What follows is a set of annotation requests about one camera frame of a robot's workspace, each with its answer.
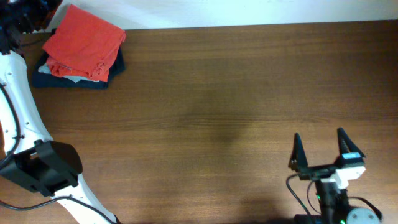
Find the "red McKinney Boyd t-shirt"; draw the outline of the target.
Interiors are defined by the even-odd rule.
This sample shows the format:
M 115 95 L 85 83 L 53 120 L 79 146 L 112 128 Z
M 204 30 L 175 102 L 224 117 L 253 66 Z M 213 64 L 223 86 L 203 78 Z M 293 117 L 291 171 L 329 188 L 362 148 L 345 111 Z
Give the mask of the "red McKinney Boyd t-shirt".
M 115 62 L 125 38 L 121 28 L 72 4 L 43 49 L 68 67 L 86 72 L 105 71 Z

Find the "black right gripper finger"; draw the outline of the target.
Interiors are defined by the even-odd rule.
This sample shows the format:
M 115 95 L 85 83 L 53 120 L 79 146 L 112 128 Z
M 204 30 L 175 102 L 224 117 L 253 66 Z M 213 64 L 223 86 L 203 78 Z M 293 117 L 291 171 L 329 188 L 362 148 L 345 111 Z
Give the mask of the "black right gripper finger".
M 366 158 L 365 154 L 357 145 L 349 138 L 343 128 L 337 129 L 339 153 L 346 154 L 357 152 L 362 158 Z
M 303 148 L 299 133 L 294 135 L 292 153 L 290 155 L 288 168 L 295 172 L 304 172 L 308 169 L 307 157 Z

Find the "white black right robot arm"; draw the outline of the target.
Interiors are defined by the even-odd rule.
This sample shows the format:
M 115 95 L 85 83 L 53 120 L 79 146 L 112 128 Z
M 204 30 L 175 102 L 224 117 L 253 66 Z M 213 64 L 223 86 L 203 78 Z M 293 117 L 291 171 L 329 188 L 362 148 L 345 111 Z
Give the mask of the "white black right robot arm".
M 367 207 L 356 207 L 349 203 L 349 181 L 362 176 L 365 168 L 365 154 L 349 138 L 343 128 L 337 129 L 339 156 L 332 164 L 309 166 L 299 133 L 294 135 L 294 143 L 288 168 L 295 172 L 286 178 L 285 184 L 292 196 L 302 206 L 305 213 L 294 216 L 295 223 L 382 223 L 382 212 L 368 200 L 354 197 Z M 290 180 L 298 177 L 315 185 L 320 206 L 317 215 L 312 215 L 290 185 Z

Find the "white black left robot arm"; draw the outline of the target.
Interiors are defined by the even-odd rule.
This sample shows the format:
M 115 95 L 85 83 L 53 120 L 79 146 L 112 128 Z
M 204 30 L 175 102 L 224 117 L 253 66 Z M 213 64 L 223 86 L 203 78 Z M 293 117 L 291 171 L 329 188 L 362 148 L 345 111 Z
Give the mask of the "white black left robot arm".
M 20 36 L 45 29 L 60 1 L 1 1 L 1 177 L 61 204 L 78 223 L 119 223 L 90 190 L 75 148 L 45 128 L 27 77 Z

